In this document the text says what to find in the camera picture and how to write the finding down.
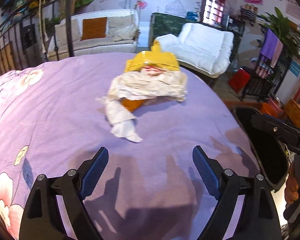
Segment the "person right hand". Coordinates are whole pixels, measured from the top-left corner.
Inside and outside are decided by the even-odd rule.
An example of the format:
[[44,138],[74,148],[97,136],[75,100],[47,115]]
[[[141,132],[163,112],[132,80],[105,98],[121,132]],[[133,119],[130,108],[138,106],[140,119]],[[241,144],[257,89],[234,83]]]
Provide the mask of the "person right hand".
[[287,204],[293,204],[299,198],[298,194],[299,183],[295,175],[295,161],[293,161],[289,168],[289,176],[286,180],[285,201]]

